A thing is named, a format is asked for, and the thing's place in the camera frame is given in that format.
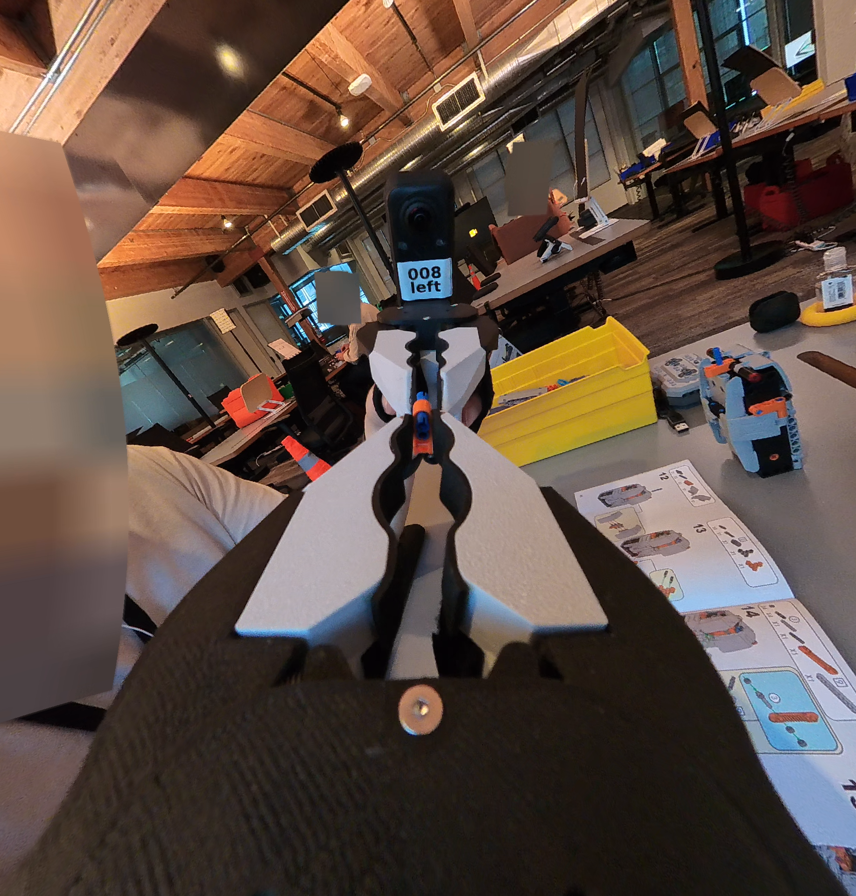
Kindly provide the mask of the small white air vent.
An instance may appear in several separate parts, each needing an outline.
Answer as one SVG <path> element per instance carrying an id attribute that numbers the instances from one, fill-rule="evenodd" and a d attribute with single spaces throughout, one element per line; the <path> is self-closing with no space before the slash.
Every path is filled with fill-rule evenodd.
<path id="1" fill-rule="evenodd" d="M 316 195 L 311 202 L 300 207 L 296 215 L 307 232 L 315 230 L 322 222 L 337 211 L 337 205 L 330 190 Z"/>

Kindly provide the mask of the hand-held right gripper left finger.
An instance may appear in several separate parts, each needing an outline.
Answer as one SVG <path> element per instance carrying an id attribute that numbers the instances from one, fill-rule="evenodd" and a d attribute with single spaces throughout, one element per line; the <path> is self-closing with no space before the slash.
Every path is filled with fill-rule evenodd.
<path id="1" fill-rule="evenodd" d="M 412 438 L 395 418 L 305 490 L 236 633 L 334 645 L 355 676 L 386 677 L 425 536 L 404 526 Z"/>

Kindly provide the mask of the yellow plastic bin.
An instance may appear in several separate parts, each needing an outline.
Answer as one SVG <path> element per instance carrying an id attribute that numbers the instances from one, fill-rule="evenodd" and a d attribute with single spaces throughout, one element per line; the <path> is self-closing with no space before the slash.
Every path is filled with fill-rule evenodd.
<path id="1" fill-rule="evenodd" d="M 523 466 L 655 423 L 647 357 L 609 317 L 501 364 L 479 436 Z"/>

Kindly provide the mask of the black office chair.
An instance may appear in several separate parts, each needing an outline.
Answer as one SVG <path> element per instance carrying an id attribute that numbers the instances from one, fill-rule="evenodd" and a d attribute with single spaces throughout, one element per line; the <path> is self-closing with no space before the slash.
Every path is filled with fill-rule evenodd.
<path id="1" fill-rule="evenodd" d="M 326 381 L 314 346 L 288 358 L 284 367 L 302 420 L 298 441 L 319 455 L 352 448 L 359 438 L 358 419 Z"/>

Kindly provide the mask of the partly built robot model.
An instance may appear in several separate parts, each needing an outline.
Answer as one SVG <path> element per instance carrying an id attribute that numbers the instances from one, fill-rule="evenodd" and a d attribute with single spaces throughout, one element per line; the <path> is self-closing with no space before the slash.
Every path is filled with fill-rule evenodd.
<path id="1" fill-rule="evenodd" d="M 775 476 L 803 467 L 791 384 L 767 351 L 713 347 L 699 364 L 706 420 L 750 473 Z"/>

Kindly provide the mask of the black pouch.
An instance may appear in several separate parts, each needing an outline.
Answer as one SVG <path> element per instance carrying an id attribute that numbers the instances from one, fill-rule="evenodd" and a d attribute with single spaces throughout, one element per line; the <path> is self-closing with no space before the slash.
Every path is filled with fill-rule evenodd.
<path id="1" fill-rule="evenodd" d="M 796 293 L 779 290 L 754 301 L 748 309 L 748 322 L 752 330 L 768 333 L 780 330 L 799 320 L 801 304 Z"/>

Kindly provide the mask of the large white air vent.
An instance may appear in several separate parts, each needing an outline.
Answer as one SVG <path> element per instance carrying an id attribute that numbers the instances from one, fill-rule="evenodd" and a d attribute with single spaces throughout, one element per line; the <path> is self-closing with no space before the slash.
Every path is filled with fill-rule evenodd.
<path id="1" fill-rule="evenodd" d="M 462 122 L 485 100 L 485 92 L 478 72 L 470 73 L 465 80 L 444 95 L 432 106 L 438 128 L 444 132 Z"/>

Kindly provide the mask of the orange traffic cone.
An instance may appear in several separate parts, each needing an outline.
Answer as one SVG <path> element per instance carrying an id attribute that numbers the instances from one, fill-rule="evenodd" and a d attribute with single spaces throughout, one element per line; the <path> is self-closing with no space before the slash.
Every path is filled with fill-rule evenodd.
<path id="1" fill-rule="evenodd" d="M 331 469 L 329 463 L 317 457 L 292 435 L 284 437 L 281 444 L 311 482 L 316 481 Z"/>

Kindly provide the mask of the black ceiling panel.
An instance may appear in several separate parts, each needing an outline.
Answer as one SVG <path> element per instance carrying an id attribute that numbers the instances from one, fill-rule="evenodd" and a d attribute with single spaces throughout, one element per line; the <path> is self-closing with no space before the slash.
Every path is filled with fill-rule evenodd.
<path id="1" fill-rule="evenodd" d="M 343 6 L 165 3 L 64 145 L 97 261 Z"/>

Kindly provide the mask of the open instruction booklet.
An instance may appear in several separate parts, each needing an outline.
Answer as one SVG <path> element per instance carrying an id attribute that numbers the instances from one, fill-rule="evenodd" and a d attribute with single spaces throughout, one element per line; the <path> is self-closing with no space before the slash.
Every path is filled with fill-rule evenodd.
<path id="1" fill-rule="evenodd" d="M 856 675 L 837 647 L 689 462 L 575 501 L 682 615 L 781 799 L 856 894 Z"/>

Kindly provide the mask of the red containers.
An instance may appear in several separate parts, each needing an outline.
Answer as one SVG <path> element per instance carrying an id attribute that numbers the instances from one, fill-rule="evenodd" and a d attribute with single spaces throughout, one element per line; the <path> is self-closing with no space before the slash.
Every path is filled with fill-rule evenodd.
<path id="1" fill-rule="evenodd" d="M 828 156 L 819 168 L 810 159 L 796 161 L 791 184 L 771 184 L 775 176 L 764 173 L 762 162 L 752 163 L 746 178 L 745 206 L 758 213 L 765 231 L 792 230 L 803 218 L 819 218 L 855 199 L 852 167 L 841 152 Z"/>

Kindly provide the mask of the grey desk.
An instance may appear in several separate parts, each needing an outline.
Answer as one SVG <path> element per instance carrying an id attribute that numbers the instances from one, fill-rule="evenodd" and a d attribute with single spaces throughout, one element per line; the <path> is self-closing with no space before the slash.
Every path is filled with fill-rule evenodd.
<path id="1" fill-rule="evenodd" d="M 856 367 L 856 323 L 817 329 L 797 322 L 766 334 L 745 323 L 679 345 L 654 361 L 736 345 L 769 352 L 789 379 L 801 470 L 770 478 L 746 472 L 730 447 L 716 442 L 703 408 L 694 407 L 688 434 L 659 422 L 530 464 L 526 471 L 576 504 L 579 491 L 689 462 L 767 550 L 795 599 L 856 675 L 856 391 L 797 358 L 818 351 Z"/>

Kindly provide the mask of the brown wooden strip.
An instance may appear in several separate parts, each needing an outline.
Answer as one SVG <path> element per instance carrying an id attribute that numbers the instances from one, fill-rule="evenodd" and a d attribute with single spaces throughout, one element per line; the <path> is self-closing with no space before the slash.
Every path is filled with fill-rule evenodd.
<path id="1" fill-rule="evenodd" d="M 797 359 L 856 390 L 856 367 L 818 351 L 805 351 Z"/>

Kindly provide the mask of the black pole with round base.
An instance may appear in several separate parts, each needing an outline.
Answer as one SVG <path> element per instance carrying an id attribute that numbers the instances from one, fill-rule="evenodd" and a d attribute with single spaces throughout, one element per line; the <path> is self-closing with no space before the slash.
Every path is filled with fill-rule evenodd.
<path id="1" fill-rule="evenodd" d="M 736 158 L 733 151 L 731 130 L 725 108 L 725 96 L 720 75 L 720 66 L 716 57 L 715 40 L 712 32 L 709 8 L 706 1 L 695 3 L 701 35 L 705 51 L 709 81 L 712 89 L 711 110 L 720 136 L 722 165 L 725 168 L 730 196 L 733 202 L 733 214 L 736 222 L 736 236 L 739 249 L 715 263 L 714 274 L 717 280 L 732 280 L 757 273 L 777 263 L 784 257 L 784 245 L 779 240 L 770 240 L 753 245 L 747 224 L 744 199 L 736 170 Z"/>

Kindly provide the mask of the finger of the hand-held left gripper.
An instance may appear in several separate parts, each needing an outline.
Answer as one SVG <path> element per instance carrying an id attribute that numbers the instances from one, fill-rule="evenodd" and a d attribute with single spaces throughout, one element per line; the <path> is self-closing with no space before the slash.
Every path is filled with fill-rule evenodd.
<path id="1" fill-rule="evenodd" d="M 437 398 L 435 406 L 463 424 L 476 424 L 482 408 L 472 399 L 487 370 L 487 351 L 475 326 L 444 330 L 437 337 Z"/>
<path id="2" fill-rule="evenodd" d="M 416 339 L 411 330 L 380 330 L 369 354 L 373 380 L 398 417 L 412 410 L 414 369 L 409 345 Z"/>

